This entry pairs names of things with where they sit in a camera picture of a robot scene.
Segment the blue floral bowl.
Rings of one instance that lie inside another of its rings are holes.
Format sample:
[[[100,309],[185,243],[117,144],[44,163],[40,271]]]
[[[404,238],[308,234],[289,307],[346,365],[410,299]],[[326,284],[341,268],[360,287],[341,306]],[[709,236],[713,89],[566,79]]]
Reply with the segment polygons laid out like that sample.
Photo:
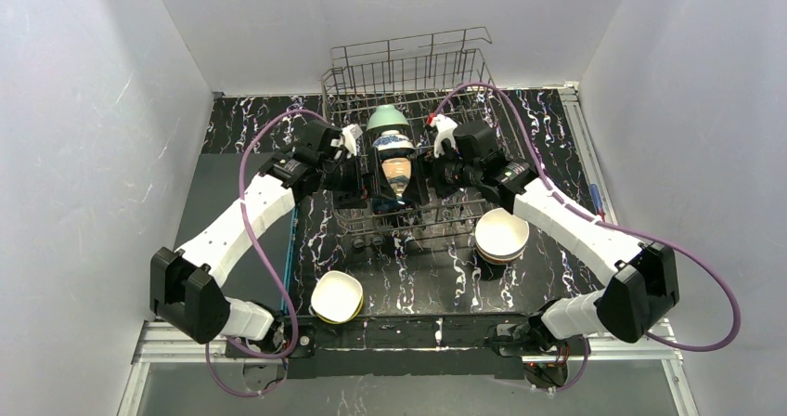
[[[382,132],[372,143],[372,147],[379,152],[386,154],[405,154],[408,155],[415,151],[412,140],[405,134],[397,130],[387,130]]]

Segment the cream white round bowl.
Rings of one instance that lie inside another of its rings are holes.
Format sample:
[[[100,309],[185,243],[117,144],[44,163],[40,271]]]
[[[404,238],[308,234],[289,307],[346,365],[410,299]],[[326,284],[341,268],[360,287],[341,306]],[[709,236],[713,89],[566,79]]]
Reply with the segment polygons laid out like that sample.
[[[411,161],[406,157],[391,158],[381,163],[382,171],[390,185],[393,184],[408,184],[412,165]]]

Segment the tan interior dark bowl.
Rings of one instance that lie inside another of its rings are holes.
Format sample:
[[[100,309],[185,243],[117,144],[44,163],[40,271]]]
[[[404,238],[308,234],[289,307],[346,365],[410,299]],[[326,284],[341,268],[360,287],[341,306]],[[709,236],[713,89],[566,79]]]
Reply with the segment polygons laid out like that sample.
[[[409,180],[403,176],[389,179],[389,190],[393,193],[387,198],[380,196],[373,198],[371,202],[372,212],[380,215],[414,207],[415,203],[404,196],[408,184]]]

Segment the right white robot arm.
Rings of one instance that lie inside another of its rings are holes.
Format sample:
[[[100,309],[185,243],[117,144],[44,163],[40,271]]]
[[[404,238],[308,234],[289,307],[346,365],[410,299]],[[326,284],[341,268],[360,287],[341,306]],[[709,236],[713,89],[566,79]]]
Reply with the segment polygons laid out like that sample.
[[[458,124],[433,114],[432,149],[417,161],[435,192],[460,188],[547,233],[591,269],[602,289],[555,300],[530,316],[528,336],[542,345],[608,332],[635,343],[679,301],[676,257],[662,243],[644,241],[589,216],[523,158],[513,158],[483,121]]]

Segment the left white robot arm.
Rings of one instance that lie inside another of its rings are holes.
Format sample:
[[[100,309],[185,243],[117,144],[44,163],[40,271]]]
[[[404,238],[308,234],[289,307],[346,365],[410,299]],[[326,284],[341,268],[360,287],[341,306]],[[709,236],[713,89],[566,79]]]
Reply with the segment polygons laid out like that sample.
[[[361,136],[358,124],[339,128],[313,120],[291,145],[267,156],[254,176],[239,168],[238,197],[194,238],[152,255],[152,313],[198,344],[218,336],[262,341],[275,324],[273,313],[227,297],[222,288],[272,225],[339,176],[356,156]]]

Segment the green celadon bowl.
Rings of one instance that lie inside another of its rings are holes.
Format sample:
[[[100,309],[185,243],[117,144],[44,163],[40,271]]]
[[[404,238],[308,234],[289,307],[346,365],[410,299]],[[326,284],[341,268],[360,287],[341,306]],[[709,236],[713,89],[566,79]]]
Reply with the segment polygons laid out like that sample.
[[[382,133],[389,129],[404,129],[407,126],[409,123],[404,113],[393,104],[385,104],[377,106],[371,113],[367,122],[367,131]]]

